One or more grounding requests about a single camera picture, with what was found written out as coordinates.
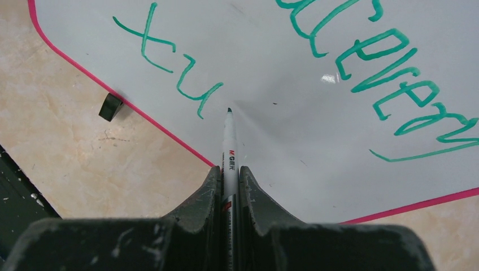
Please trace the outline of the pink framed whiteboard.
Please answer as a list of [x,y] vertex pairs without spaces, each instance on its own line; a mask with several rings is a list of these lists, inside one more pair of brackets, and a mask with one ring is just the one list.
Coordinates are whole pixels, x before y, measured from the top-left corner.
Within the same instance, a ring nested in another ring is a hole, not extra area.
[[308,222],[478,194],[477,1],[29,1],[42,39]]

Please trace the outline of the green whiteboard marker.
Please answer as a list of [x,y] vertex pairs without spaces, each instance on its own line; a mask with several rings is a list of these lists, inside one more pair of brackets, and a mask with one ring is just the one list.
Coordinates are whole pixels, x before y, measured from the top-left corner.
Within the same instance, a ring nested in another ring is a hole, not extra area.
[[224,122],[224,138],[222,152],[221,176],[223,181],[223,196],[221,212],[225,229],[225,268],[226,270],[240,270],[240,253],[238,237],[238,165],[236,159],[237,137],[233,111],[227,109]]

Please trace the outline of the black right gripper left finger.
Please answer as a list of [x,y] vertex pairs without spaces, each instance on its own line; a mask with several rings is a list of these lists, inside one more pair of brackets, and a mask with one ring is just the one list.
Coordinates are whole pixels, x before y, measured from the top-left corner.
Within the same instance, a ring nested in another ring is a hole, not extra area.
[[221,172],[214,166],[198,190],[166,215],[172,224],[165,270],[219,270]]

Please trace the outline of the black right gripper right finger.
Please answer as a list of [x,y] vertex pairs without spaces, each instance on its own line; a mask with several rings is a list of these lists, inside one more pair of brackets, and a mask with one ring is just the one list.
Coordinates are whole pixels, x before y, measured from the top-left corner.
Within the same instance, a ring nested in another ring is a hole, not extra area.
[[279,241],[280,230],[302,226],[258,184],[251,169],[239,171],[243,228],[243,260],[246,270],[285,270],[286,256]]

